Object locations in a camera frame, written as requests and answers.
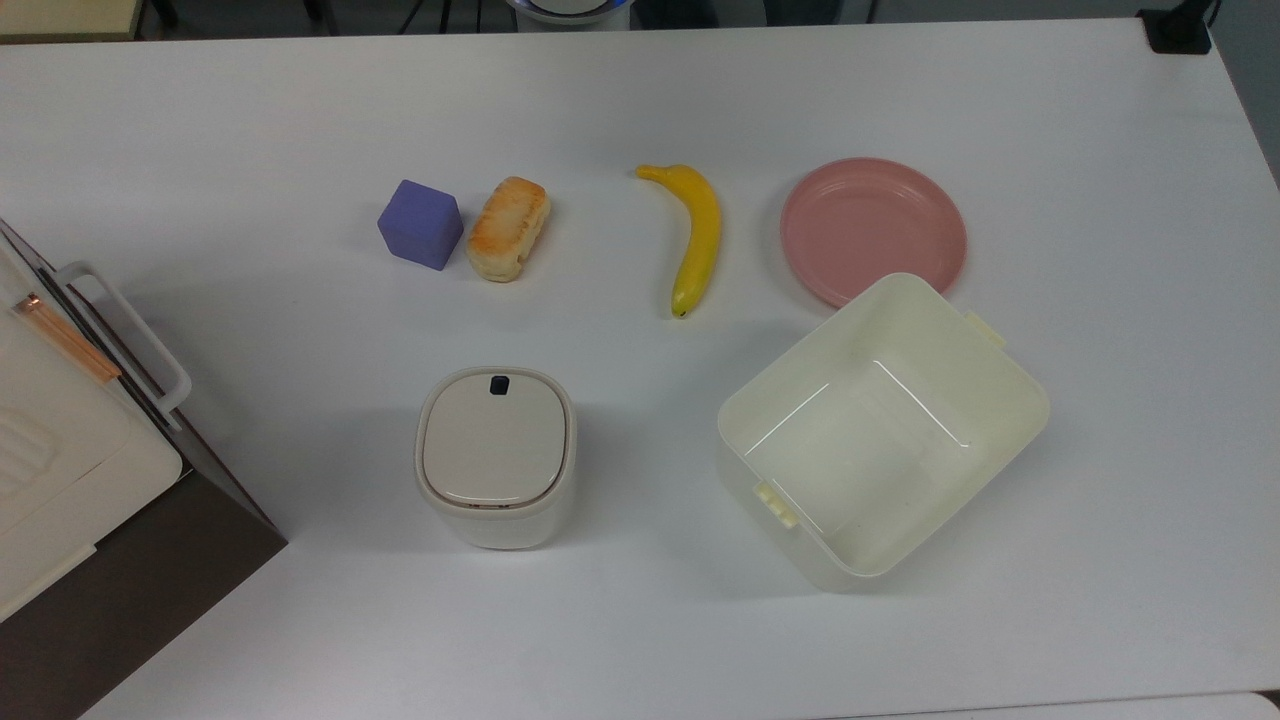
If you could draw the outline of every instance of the bread roll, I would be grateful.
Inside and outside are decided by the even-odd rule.
[[[516,177],[502,181],[467,238],[471,266],[486,281],[516,279],[550,210],[541,186]]]

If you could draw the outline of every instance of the yellow banana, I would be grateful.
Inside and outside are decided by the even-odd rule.
[[[703,299],[719,252],[719,202],[707,178],[689,165],[640,165],[636,177],[671,191],[689,209],[689,247],[671,288],[671,314],[684,318]]]

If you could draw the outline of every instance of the black object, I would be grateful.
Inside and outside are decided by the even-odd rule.
[[[404,35],[404,31],[408,29],[410,23],[413,22],[415,17],[417,17],[417,12],[422,9],[424,1],[425,0],[417,0],[416,3],[413,3],[413,9],[408,12],[408,17],[404,18],[404,23],[401,26],[398,31],[396,31],[396,35]],[[479,6],[480,1],[481,0],[476,0],[477,15],[480,14],[480,6]],[[444,35],[445,32],[449,31],[449,10],[452,9],[453,9],[453,0],[444,0],[444,5],[440,8],[440,27],[436,28],[435,31],[438,35]],[[512,10],[512,18],[513,18],[512,22],[515,22],[515,10]],[[476,19],[476,32],[480,32],[479,18]]]
[[[178,10],[174,9],[173,3],[169,0],[151,0],[151,6],[160,15],[160,24],[168,28],[178,24]]]
[[[1172,10],[1138,10],[1147,28],[1147,44],[1161,55],[1208,55],[1213,42],[1208,38],[1204,12],[1215,0],[1185,0]],[[1217,0],[1217,8],[1222,0]],[[1210,23],[1217,18],[1217,8]]]
[[[0,623],[0,717],[79,717],[282,547],[188,473]]]

